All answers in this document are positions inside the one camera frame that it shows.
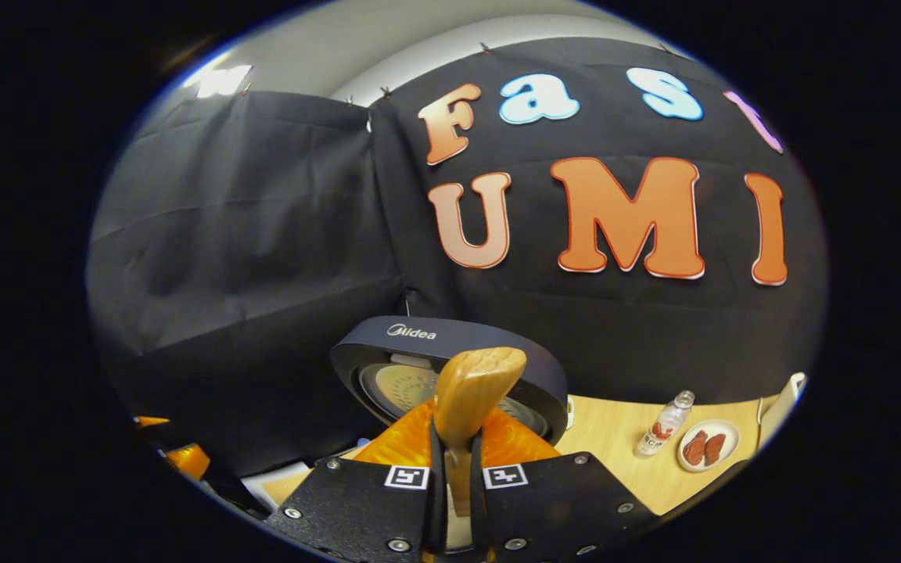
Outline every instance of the light blue letter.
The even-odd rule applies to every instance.
[[[528,74],[507,82],[500,90],[508,100],[500,107],[507,124],[532,124],[541,117],[568,119],[579,111],[579,103],[569,98],[565,83],[550,74]]]
[[[641,96],[648,107],[662,117],[679,117],[696,121],[704,117],[701,104],[687,92],[687,85],[679,78],[651,68],[630,68],[628,79],[647,93]]]

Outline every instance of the orange letter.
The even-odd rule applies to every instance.
[[[623,271],[635,266],[648,233],[655,228],[644,268],[659,278],[696,279],[704,275],[698,255],[694,212],[697,167],[680,158],[653,158],[635,199],[600,160],[565,158],[551,167],[569,199],[569,249],[558,256],[567,271],[603,271],[607,257],[597,250],[597,225]]]
[[[472,182],[472,190],[482,196],[486,211],[486,243],[475,246],[465,240],[461,229],[461,199],[465,189],[460,183],[446,183],[429,190],[429,201],[436,208],[436,229],[440,232],[443,251],[464,267],[493,267],[510,249],[510,224],[503,193],[510,186],[510,174],[493,172],[480,175]]]
[[[425,121],[426,132],[429,133],[429,154],[426,156],[426,163],[431,167],[468,148],[468,138],[459,138],[458,133],[454,131],[454,125],[458,125],[464,131],[472,128],[475,114],[472,114],[472,107],[461,100],[477,100],[481,95],[482,90],[479,90],[478,86],[465,84],[419,110],[418,118]],[[454,104],[454,110],[447,111],[451,103]]]
[[[784,222],[781,200],[784,195],[777,182],[762,174],[746,174],[747,188],[757,199],[760,214],[760,256],[753,263],[753,281],[763,285],[783,285],[788,278],[784,264]]]

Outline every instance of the bottle cap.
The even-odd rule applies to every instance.
[[[693,391],[680,391],[680,395],[678,395],[676,399],[673,399],[673,405],[680,407],[680,409],[687,409],[687,407],[693,406],[694,405],[694,392]]]

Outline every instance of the white plate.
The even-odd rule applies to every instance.
[[[701,459],[701,463],[698,464],[689,464],[684,457],[684,448],[688,444],[690,444],[691,439],[698,434],[700,431],[705,431],[708,433],[708,439],[715,437],[718,434],[725,435],[725,444],[722,445],[722,453],[718,457],[718,461],[712,464],[704,464],[704,460]],[[686,469],[687,471],[691,471],[694,473],[698,473],[701,471],[708,471],[712,467],[718,467],[723,461],[728,459],[733,452],[736,451],[736,445],[739,444],[739,429],[736,428],[736,425],[730,423],[730,421],[723,420],[708,420],[701,421],[694,425],[693,428],[684,432],[684,437],[680,438],[680,444],[677,445],[677,459],[680,460],[680,466]]]

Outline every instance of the midea logo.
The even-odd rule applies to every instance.
[[[429,341],[436,338],[436,332],[423,332],[421,329],[409,328],[401,323],[390,325],[389,331],[387,332],[389,333],[389,336],[415,336],[415,338],[429,339]]]

